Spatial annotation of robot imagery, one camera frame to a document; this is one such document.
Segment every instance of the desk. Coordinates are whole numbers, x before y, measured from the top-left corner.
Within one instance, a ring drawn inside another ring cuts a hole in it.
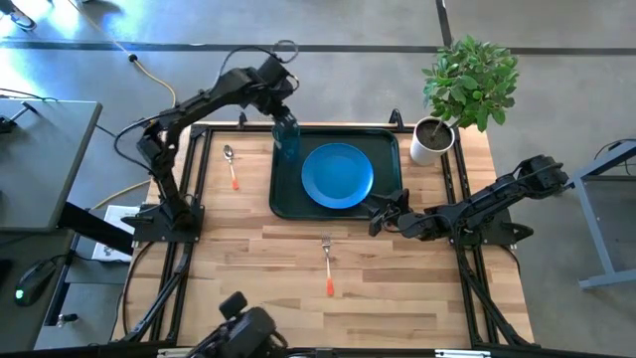
[[[0,134],[0,231],[73,229],[123,253],[125,231],[67,202],[101,104],[75,100],[0,99],[0,114],[29,108]]]
[[[177,178],[188,142],[187,133],[183,135]],[[470,187],[476,192],[496,178],[488,139],[472,128],[461,135]],[[411,134],[397,134],[397,139],[403,187],[410,190],[413,209],[446,203],[441,161],[416,165],[408,155]],[[238,191],[232,190],[223,157],[225,144],[236,153]],[[272,147],[269,133],[214,134],[202,198],[206,217],[190,268],[179,345],[194,345],[215,329],[223,321],[217,307],[240,290],[249,306],[260,305],[272,315],[290,346],[469,347],[457,261],[447,242],[423,243],[386,232],[371,238],[366,221],[276,217],[268,205]],[[454,160],[451,163],[458,183]],[[192,173],[197,170],[195,164]],[[461,198],[459,187],[455,190]],[[148,201],[157,202],[156,188],[151,188]],[[331,298],[325,292],[321,232],[332,237],[336,293]],[[165,251],[165,245],[155,245],[134,273],[128,295],[129,326],[157,294]],[[494,301],[518,332],[532,341],[515,263],[501,248],[484,247],[483,251]],[[171,304],[165,312],[164,332]],[[483,311],[481,307],[476,311],[480,332],[486,336]],[[120,322],[115,339],[123,336]]]

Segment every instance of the butcher block tabletop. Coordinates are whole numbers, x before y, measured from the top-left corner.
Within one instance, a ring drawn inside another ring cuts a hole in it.
[[[476,128],[460,133],[470,188],[475,193],[496,179],[488,139]],[[184,131],[174,168],[177,180],[187,135]],[[396,137],[410,206],[421,211],[446,204],[441,160],[429,166],[415,164],[408,154],[412,134]],[[226,144],[235,152],[237,191],[232,189],[230,168],[223,156]],[[198,145],[195,152],[193,177],[199,170],[202,147]],[[178,344],[195,345],[213,331],[224,321],[219,304],[239,290],[248,306],[261,306],[274,318],[291,347],[470,347],[457,260],[447,240],[420,242],[387,232],[372,238],[367,234],[367,221],[276,217],[268,204],[272,149],[268,132],[214,133],[202,197],[204,228],[194,248]],[[457,184],[452,151],[449,159]],[[195,179],[191,182],[189,193],[194,192]],[[454,189],[461,198],[459,186]],[[156,188],[150,189],[147,201],[158,202]],[[329,233],[332,239],[333,297],[326,293],[322,233]],[[157,295],[166,248],[155,244],[132,275],[126,307],[129,327]],[[483,255],[493,300],[519,334],[533,341],[515,262],[498,247],[483,247]],[[170,325],[172,304],[173,297],[167,303],[162,339]],[[479,303],[475,310],[480,333],[486,337]],[[120,308],[113,339],[122,336]]]

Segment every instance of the blue plate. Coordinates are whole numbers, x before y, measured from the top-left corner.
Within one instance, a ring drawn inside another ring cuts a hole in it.
[[[365,153],[344,143],[322,145],[302,165],[302,186],[316,203],[347,209],[362,202],[374,184],[374,168]]]

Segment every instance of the black desk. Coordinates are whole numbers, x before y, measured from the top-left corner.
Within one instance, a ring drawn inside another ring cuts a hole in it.
[[[101,104],[0,99],[0,114],[17,113],[0,134],[0,232],[69,228],[131,255],[130,234],[67,202]]]
[[[49,309],[64,261],[58,260],[58,270],[49,282],[45,293],[29,307],[20,307],[15,304],[15,283],[35,261],[66,254],[74,236],[70,230],[59,230],[49,234],[31,236],[7,245],[2,244],[24,235],[0,234],[0,260],[8,259],[13,264],[2,286],[0,286],[0,322],[2,324],[2,328],[0,328],[0,352],[33,349]]]

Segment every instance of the white pot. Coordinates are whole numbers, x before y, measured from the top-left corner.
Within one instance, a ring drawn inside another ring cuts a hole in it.
[[[449,128],[450,130],[450,144],[448,147],[441,150],[433,150],[426,148],[422,143],[417,139],[417,128],[424,122],[434,121],[435,124],[439,121],[439,119],[435,117],[426,117],[419,120],[419,122],[415,125],[415,129],[413,130],[413,141],[410,143],[410,158],[419,165],[429,165],[435,162],[437,158],[439,158],[442,154],[444,154],[450,147],[453,146],[455,142],[455,131],[448,127],[446,122],[442,122],[441,125]]]

